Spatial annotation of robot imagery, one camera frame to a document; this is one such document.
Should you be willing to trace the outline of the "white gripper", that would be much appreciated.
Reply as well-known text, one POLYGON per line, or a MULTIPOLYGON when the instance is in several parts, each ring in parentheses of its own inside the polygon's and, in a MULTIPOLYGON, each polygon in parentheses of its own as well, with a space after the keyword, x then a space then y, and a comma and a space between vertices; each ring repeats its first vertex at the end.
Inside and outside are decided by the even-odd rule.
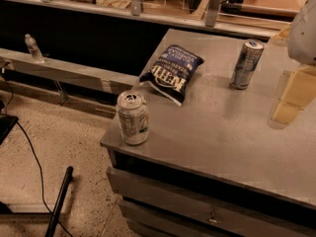
POLYGON ((288 55, 300 64, 280 75, 268 124, 275 129, 290 125, 316 98, 316 0, 307 0, 291 25, 286 25, 269 44, 287 46, 288 55))

